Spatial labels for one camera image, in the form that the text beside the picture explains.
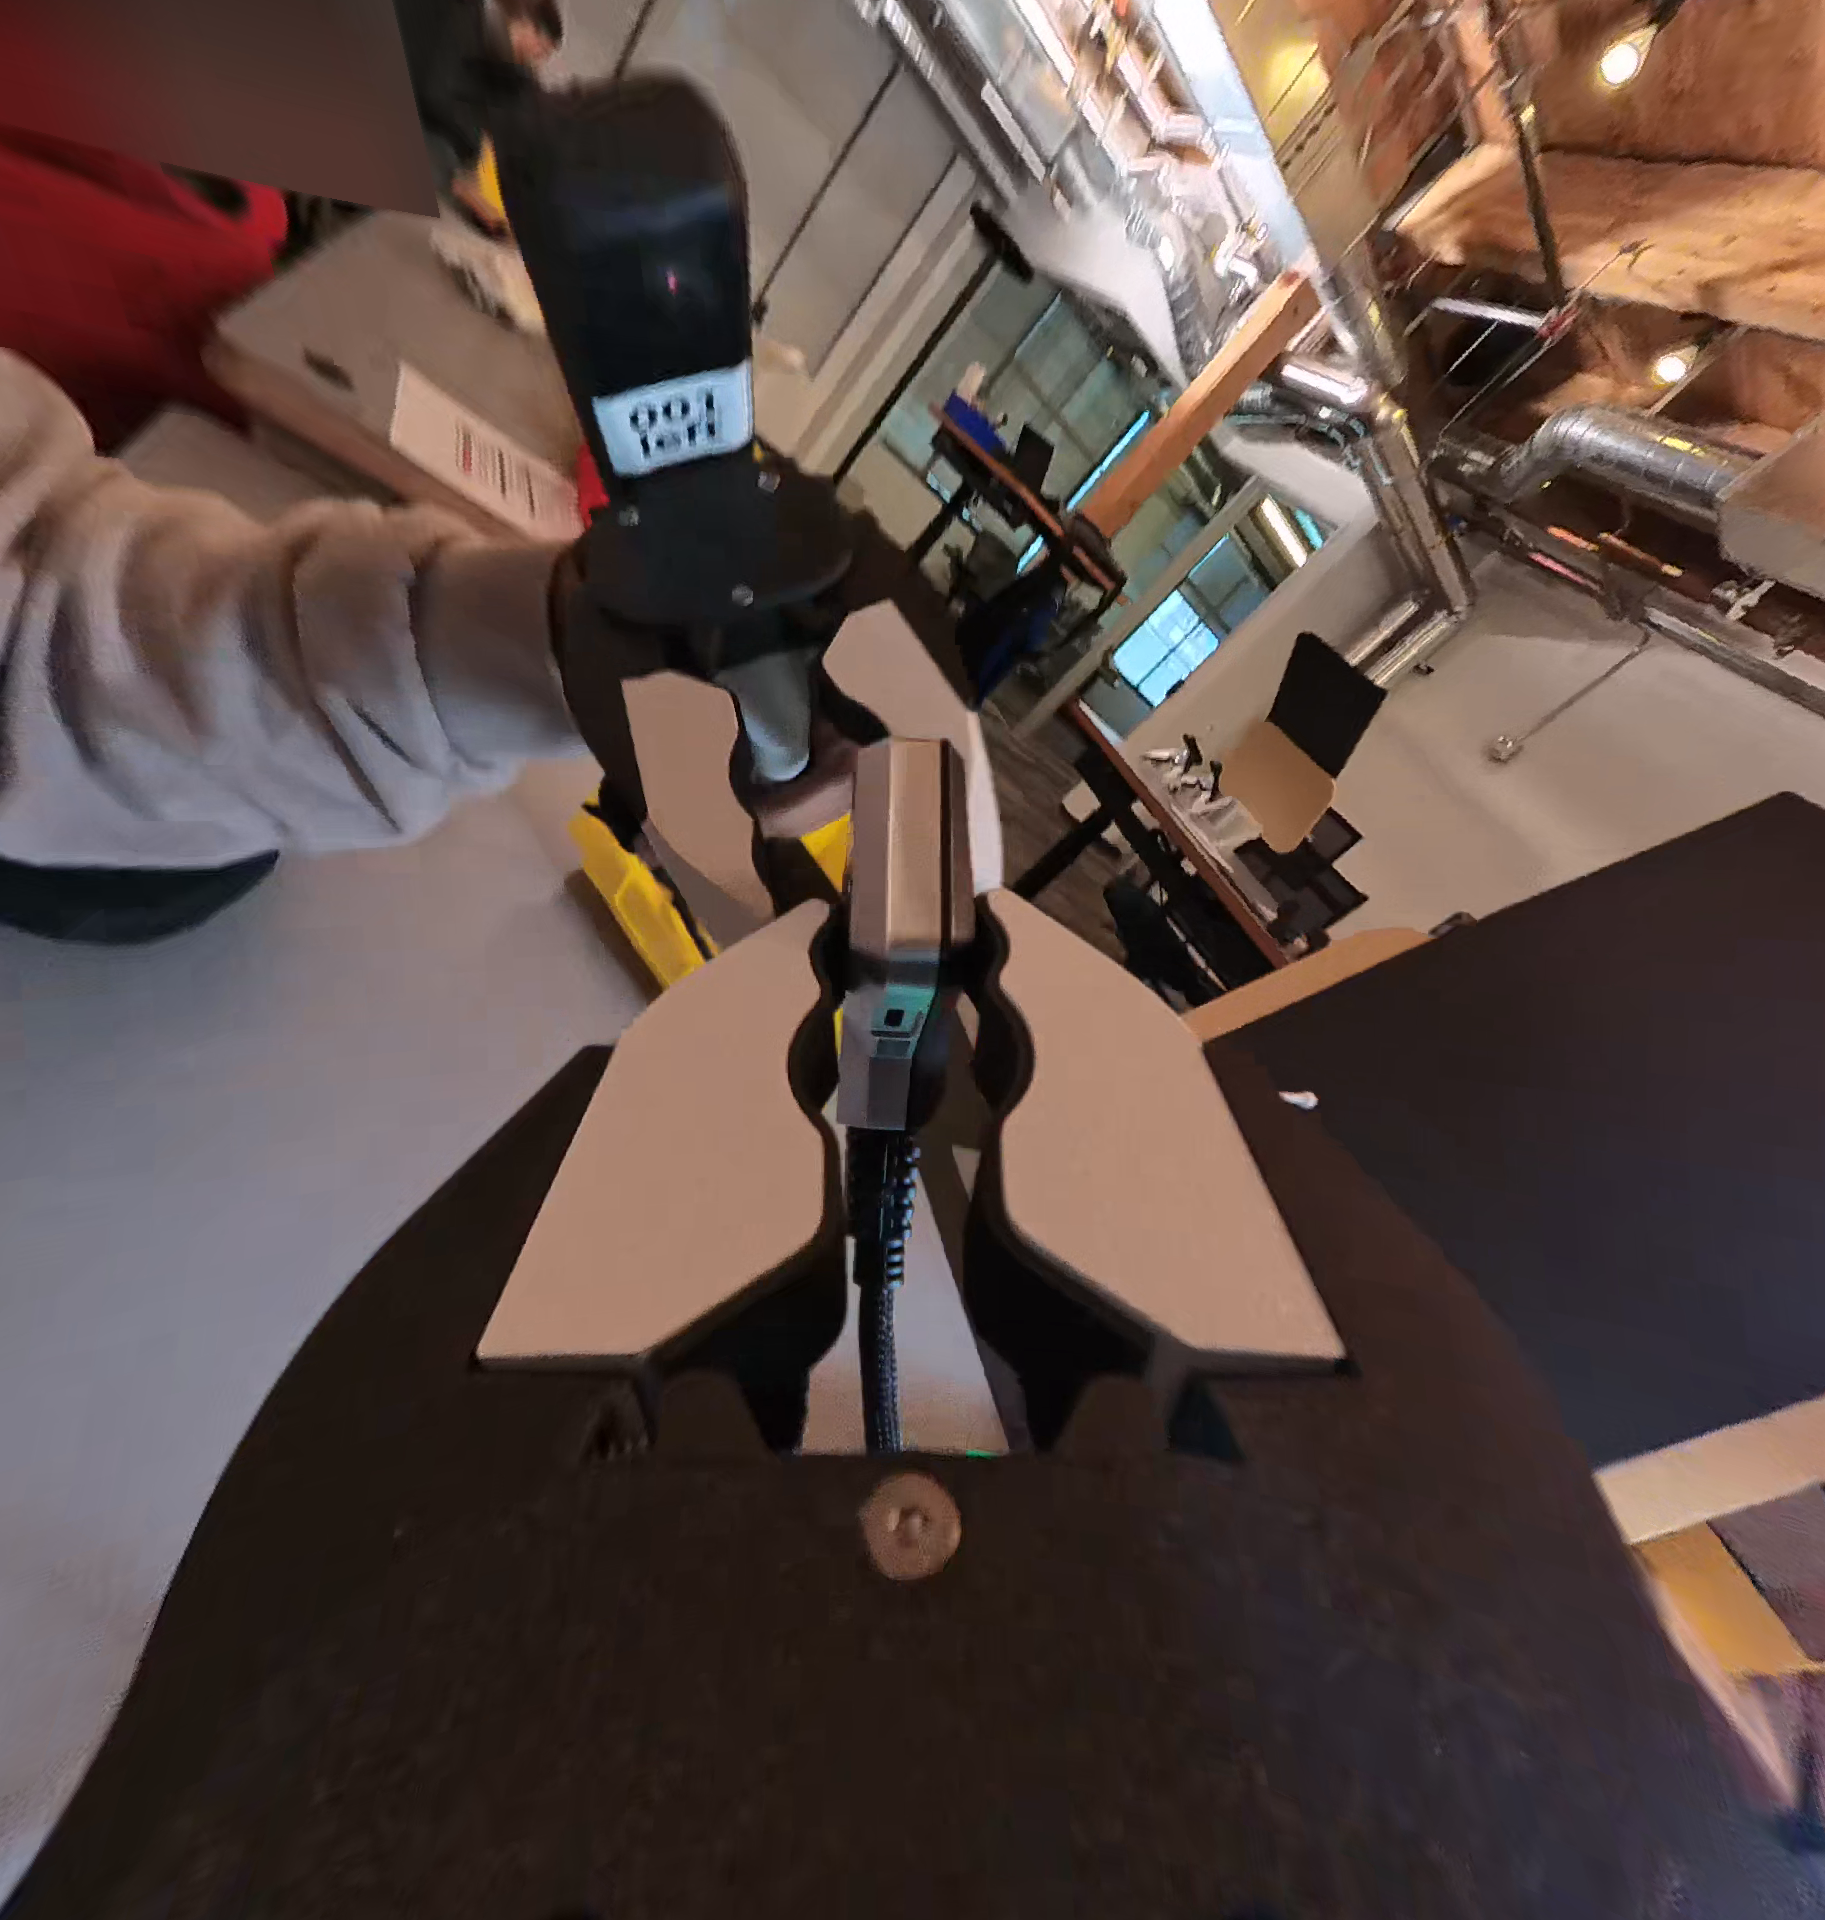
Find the black panel with wooden rim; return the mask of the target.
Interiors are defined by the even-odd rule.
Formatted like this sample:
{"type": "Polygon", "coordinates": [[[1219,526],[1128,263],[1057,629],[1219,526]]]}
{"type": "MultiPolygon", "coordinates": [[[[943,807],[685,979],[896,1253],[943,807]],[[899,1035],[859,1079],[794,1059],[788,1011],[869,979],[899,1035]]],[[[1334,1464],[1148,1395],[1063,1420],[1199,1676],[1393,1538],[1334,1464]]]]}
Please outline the black panel with wooden rim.
{"type": "Polygon", "coordinates": [[[1388,688],[1325,637],[1294,637],[1271,709],[1221,762],[1221,789],[1250,815],[1267,850],[1310,842],[1384,703],[1388,688]]]}
{"type": "Polygon", "coordinates": [[[1474,1284],[1633,1541],[1825,1507],[1825,807],[1344,938],[1188,1026],[1474,1284]]]}

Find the person's left forearm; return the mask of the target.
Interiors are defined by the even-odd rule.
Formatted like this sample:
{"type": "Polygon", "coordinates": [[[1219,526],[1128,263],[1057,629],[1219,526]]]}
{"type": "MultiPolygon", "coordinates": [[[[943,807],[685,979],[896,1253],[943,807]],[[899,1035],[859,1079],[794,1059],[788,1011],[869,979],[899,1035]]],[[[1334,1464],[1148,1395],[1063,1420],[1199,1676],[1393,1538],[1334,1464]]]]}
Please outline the person's left forearm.
{"type": "Polygon", "coordinates": [[[584,754],[560,558],[430,508],[321,497],[256,523],[153,486],[0,349],[0,859],[368,850],[584,754]]]}

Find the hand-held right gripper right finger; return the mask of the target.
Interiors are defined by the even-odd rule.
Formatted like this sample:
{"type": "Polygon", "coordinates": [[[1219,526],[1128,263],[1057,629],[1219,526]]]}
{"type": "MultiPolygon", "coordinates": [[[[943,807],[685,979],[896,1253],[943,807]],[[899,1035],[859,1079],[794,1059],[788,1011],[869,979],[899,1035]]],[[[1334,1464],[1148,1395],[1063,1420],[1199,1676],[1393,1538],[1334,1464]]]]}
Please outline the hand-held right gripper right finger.
{"type": "Polygon", "coordinates": [[[1185,1020],[1015,891],[980,938],[982,1338],[1032,1387],[1334,1373],[1347,1341],[1185,1020]]]}

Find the yellow plastic bin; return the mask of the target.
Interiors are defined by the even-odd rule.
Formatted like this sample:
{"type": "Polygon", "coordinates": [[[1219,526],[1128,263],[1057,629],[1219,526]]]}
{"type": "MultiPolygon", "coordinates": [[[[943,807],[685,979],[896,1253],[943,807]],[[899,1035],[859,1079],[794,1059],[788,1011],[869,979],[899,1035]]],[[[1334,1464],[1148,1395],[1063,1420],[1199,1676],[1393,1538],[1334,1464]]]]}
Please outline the yellow plastic bin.
{"type": "MultiPolygon", "coordinates": [[[[675,875],[675,859],[660,850],[650,830],[619,800],[611,804],[604,786],[582,802],[568,832],[584,880],[660,988],[677,986],[742,938],[742,932],[729,932],[735,904],[701,909],[695,890],[706,875],[695,874],[687,884],[675,875]]],[[[757,875],[781,915],[805,902],[841,902],[848,861],[848,815],[800,840],[757,844],[757,875]]]]}

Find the wooden edged side table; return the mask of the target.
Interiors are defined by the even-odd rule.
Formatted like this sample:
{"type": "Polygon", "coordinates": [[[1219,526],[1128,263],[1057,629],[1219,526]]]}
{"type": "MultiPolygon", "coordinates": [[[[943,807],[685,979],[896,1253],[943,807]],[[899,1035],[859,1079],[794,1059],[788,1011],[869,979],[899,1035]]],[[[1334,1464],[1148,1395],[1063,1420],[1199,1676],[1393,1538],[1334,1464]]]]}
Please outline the wooden edged side table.
{"type": "Polygon", "coordinates": [[[390,448],[394,374],[418,366],[580,487],[582,430],[545,334],[487,307],[468,267],[496,275],[506,249],[452,217],[377,210],[231,307],[206,366],[251,433],[328,483],[487,523],[390,448]]]}

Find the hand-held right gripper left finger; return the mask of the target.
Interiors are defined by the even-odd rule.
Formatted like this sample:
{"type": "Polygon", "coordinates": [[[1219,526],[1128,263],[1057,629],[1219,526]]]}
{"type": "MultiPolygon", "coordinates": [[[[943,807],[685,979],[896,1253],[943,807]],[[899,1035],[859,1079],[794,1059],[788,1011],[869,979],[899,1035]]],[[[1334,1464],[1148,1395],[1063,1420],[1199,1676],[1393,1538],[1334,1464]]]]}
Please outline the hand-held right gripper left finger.
{"type": "Polygon", "coordinates": [[[805,1380],[847,1324],[823,1120],[831,906],[664,988],[619,1037],[477,1341],[487,1371],[805,1380]]]}

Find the wooden office desk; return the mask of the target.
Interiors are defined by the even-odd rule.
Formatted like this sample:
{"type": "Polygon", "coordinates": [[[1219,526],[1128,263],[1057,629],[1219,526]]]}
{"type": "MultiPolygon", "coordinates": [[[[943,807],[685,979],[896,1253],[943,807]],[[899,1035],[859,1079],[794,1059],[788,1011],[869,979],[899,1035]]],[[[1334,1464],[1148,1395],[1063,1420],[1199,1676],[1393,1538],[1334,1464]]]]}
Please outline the wooden office desk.
{"type": "Polygon", "coordinates": [[[1126,751],[1122,741],[1069,703],[1063,721],[1077,738],[1072,772],[1090,791],[1090,816],[1126,842],[1145,869],[1165,925],[1199,972],[1221,990],[1247,988],[1288,968],[1300,954],[1285,941],[1229,869],[1180,819],[1175,802],[1126,751]]]}

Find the silver air duct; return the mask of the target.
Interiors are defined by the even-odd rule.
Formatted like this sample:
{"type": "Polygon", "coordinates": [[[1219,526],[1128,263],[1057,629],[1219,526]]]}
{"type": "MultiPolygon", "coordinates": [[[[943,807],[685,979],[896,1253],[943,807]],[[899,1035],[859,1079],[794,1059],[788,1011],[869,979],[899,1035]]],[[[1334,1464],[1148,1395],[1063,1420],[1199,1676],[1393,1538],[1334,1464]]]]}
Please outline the silver air duct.
{"type": "Polygon", "coordinates": [[[1474,606],[1448,500],[1513,512],[1557,486],[1699,529],[1745,586],[1785,586],[1825,606],[1823,424],[1746,451],[1732,434],[1626,403],[1571,403],[1519,438],[1486,433],[1479,409],[1474,398],[1444,421],[1415,421],[1393,390],[1288,354],[1247,390],[1234,421],[1328,444],[1355,468],[1405,568],[1415,616],[1451,623],[1474,606]]]}

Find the black HDMI switch box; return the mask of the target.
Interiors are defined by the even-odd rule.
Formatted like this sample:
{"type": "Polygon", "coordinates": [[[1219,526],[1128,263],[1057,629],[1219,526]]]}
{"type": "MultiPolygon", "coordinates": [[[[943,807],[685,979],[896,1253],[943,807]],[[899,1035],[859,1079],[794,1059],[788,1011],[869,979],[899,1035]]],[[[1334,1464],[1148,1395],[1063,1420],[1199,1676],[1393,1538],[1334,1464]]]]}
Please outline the black HDMI switch box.
{"type": "Polygon", "coordinates": [[[945,1082],[949,1028],[976,941],[967,766],[945,741],[859,754],[837,1120],[918,1135],[945,1082]]]}

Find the red ribbed plastic bin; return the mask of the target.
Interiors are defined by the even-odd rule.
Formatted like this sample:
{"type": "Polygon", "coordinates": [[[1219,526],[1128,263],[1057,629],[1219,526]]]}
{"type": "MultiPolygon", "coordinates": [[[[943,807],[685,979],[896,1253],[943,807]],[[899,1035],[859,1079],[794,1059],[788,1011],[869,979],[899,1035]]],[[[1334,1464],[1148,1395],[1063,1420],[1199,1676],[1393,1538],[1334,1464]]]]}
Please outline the red ribbed plastic bin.
{"type": "Polygon", "coordinates": [[[48,374],[102,451],[170,406],[245,426],[206,349],[287,236],[273,188],[0,126],[0,349],[48,374]]]}

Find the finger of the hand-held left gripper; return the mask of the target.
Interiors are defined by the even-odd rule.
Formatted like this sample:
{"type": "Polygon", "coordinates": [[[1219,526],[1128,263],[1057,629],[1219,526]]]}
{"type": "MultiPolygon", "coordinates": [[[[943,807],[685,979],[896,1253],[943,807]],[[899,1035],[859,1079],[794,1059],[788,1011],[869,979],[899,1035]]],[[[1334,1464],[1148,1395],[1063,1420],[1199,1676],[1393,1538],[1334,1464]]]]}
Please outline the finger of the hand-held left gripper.
{"type": "Polygon", "coordinates": [[[643,828],[708,941],[725,951],[770,922],[757,819],[735,791],[741,711],[729,689],[675,671],[623,685],[643,828]]]}
{"type": "Polygon", "coordinates": [[[955,694],[924,637],[890,602],[875,602],[841,625],[823,656],[831,688],[884,723],[890,738],[945,741],[965,766],[967,850],[973,891],[1004,884],[1004,830],[991,754],[980,716],[955,694]]]}

